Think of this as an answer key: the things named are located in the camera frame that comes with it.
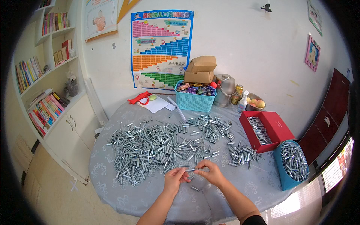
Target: cardboard box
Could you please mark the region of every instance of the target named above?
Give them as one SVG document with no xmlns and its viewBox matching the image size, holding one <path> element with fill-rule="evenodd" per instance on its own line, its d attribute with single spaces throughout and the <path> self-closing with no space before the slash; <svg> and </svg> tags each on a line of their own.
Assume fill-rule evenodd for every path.
<svg viewBox="0 0 360 225">
<path fill-rule="evenodd" d="M 259 117 L 266 133 L 272 141 L 272 144 L 261 145 L 254 130 L 252 129 L 248 117 Z M 239 118 L 244 131 L 249 139 L 251 147 L 257 149 L 258 153 L 269 152 L 274 150 L 281 142 L 286 140 L 294 140 L 295 136 L 291 133 L 284 121 L 276 112 L 258 112 L 258 111 L 243 111 Z"/>
<path fill-rule="evenodd" d="M 184 81 L 186 83 L 210 83 L 214 77 L 214 72 L 185 72 Z"/>
<path fill-rule="evenodd" d="M 200 56 L 192 59 L 186 68 L 187 72 L 210 72 L 216 67 L 215 56 Z"/>
</svg>

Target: tiled floor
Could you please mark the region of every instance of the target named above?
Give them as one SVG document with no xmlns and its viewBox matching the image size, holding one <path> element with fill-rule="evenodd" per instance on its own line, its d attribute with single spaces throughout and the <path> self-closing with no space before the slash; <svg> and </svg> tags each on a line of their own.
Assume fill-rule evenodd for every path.
<svg viewBox="0 0 360 225">
<path fill-rule="evenodd" d="M 27 177 L 35 177 L 41 186 L 36 212 L 45 224 L 121 224 L 135 225 L 139 218 L 116 213 L 109 205 L 101 203 L 91 182 L 88 185 L 74 182 L 39 145 L 30 165 Z M 284 203 L 262 213 L 268 225 L 273 224 L 314 224 L 321 210 L 319 183 L 312 182 Z M 298 204 L 299 209 L 289 211 L 289 205 Z M 226 225 L 240 225 L 239 221 Z"/>
</svg>

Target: dark red cabinet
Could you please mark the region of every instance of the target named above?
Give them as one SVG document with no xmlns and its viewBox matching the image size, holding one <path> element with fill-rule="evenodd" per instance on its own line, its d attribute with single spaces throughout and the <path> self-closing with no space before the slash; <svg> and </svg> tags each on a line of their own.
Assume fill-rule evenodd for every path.
<svg viewBox="0 0 360 225">
<path fill-rule="evenodd" d="M 314 123 L 325 138 L 325 141 L 329 143 L 335 135 L 338 126 L 323 106 L 321 107 Z"/>
<path fill-rule="evenodd" d="M 322 151 L 328 144 L 325 142 L 319 129 L 313 123 L 306 132 L 306 139 L 301 139 L 299 145 L 304 152 L 307 163 L 310 164 L 319 156 L 318 149 L 321 149 Z"/>
<path fill-rule="evenodd" d="M 323 105 L 299 142 L 309 164 L 313 163 L 329 144 L 344 119 L 347 111 L 349 85 L 349 80 L 337 69 L 334 69 Z"/>
<path fill-rule="evenodd" d="M 338 126 L 340 126 L 347 111 L 349 84 L 349 80 L 337 69 L 334 69 L 333 78 L 331 79 L 323 107 L 329 112 Z"/>
</svg>

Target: pink picture frame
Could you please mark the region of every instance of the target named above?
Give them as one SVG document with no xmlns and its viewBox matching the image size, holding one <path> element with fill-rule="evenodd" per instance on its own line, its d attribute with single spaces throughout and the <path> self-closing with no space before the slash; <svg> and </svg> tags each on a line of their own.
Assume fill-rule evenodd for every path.
<svg viewBox="0 0 360 225">
<path fill-rule="evenodd" d="M 320 58 L 320 47 L 316 41 L 309 35 L 309 42 L 307 44 L 307 52 L 305 57 L 305 63 L 316 72 L 318 68 Z"/>
</svg>

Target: stainless steel bucket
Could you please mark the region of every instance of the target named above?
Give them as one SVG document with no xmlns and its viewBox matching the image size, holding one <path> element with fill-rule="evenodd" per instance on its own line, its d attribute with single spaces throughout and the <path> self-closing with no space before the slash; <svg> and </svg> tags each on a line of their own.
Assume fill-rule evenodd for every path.
<svg viewBox="0 0 360 225">
<path fill-rule="evenodd" d="M 214 105 L 227 107 L 230 104 L 231 97 L 236 94 L 235 79 L 228 74 L 219 74 L 216 76 L 215 82 L 217 87 Z"/>
</svg>

